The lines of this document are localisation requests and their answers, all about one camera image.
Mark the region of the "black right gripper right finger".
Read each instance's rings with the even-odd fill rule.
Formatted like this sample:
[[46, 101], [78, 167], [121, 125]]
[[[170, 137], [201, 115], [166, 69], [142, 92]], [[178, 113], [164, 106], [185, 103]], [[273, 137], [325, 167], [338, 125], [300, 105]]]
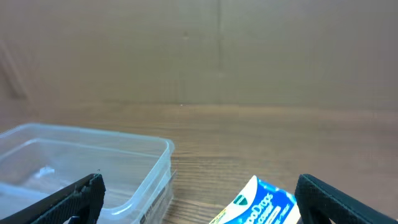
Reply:
[[303, 224], [397, 224], [397, 220], [310, 174], [299, 176], [295, 198]]

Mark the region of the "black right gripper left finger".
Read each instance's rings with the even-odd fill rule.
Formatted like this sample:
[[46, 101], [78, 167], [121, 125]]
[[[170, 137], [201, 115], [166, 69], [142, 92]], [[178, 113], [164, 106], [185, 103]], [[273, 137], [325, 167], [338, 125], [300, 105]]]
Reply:
[[96, 224], [106, 187], [101, 174], [90, 174], [37, 203], [1, 219], [1, 224]]

